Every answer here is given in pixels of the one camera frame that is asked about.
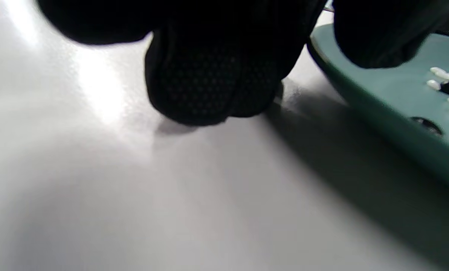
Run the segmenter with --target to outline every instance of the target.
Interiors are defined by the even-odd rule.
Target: textured glove fabric
[[[147,92],[186,125],[251,117],[272,102],[326,0],[38,0],[65,36],[85,44],[154,38]],[[449,0],[334,0],[335,37],[353,63],[395,67],[444,23]]]

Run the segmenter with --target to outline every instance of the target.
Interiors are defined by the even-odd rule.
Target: teal plastic container
[[[426,85],[431,67],[449,72],[449,37],[432,34],[413,60],[392,69],[361,69],[338,48],[333,25],[314,30],[310,54],[340,95],[367,122],[425,168],[449,183],[449,95]],[[440,137],[412,120],[424,118]]]

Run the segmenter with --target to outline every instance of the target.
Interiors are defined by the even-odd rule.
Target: gloved finger
[[[412,59],[449,14],[449,0],[334,0],[335,38],[364,68],[396,67]]]
[[[144,38],[173,13],[174,0],[37,0],[66,37],[85,44]]]

